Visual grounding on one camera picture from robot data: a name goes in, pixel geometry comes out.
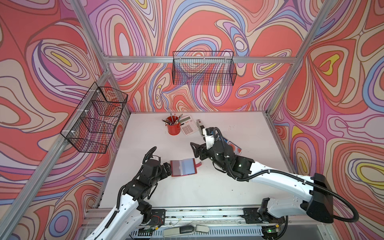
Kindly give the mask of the red leather card holder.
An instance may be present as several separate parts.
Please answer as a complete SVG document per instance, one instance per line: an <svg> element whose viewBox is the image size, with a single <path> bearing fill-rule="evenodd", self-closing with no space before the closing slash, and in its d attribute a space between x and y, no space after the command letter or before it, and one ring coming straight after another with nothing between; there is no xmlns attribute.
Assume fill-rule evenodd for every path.
<svg viewBox="0 0 384 240"><path fill-rule="evenodd" d="M172 160L170 162L172 177L183 177L197 174L197 168L202 165L200 159L190 158L184 160Z"/></svg>

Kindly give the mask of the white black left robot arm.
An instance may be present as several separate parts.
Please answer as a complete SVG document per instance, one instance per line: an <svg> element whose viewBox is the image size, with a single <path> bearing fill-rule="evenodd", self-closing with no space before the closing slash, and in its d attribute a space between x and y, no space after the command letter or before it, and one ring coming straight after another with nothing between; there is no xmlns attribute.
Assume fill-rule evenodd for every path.
<svg viewBox="0 0 384 240"><path fill-rule="evenodd" d="M154 156L157 147L152 147L144 156L138 173L120 187L115 207L93 230L87 240L125 240L142 223L151 220L150 199L158 183L172 175L171 165L162 163Z"/></svg>

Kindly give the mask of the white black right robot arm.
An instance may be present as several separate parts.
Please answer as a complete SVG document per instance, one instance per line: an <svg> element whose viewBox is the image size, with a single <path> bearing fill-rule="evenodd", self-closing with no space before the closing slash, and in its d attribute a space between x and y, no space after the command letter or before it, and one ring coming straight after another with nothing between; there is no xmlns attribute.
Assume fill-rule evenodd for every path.
<svg viewBox="0 0 384 240"><path fill-rule="evenodd" d="M345 198L330 189L325 176L295 175L267 167L253 159L238 156L227 143L217 141L211 148L206 144L190 144L194 156L212 161L216 170L237 182L264 184L291 195L287 199L266 197L262 200L258 215L263 221L285 216L307 215L321 223L335 220L355 223L360 216L356 208Z"/></svg>

